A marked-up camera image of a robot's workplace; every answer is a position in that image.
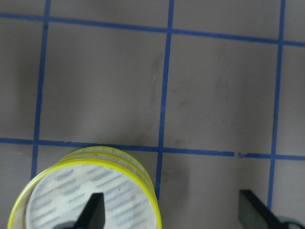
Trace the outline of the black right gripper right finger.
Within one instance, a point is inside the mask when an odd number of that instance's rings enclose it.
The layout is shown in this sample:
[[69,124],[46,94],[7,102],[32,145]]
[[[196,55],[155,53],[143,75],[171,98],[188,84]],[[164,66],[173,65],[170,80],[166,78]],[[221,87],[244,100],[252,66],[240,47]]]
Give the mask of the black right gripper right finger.
[[251,191],[239,191],[239,222],[243,229],[285,229],[286,225]]

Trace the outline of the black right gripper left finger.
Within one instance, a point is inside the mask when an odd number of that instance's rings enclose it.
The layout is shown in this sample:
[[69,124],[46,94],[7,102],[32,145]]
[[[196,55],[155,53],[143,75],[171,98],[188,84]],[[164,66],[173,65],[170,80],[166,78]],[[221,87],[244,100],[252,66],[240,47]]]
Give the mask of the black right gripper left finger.
[[103,229],[105,226],[105,203],[103,193],[93,193],[73,229]]

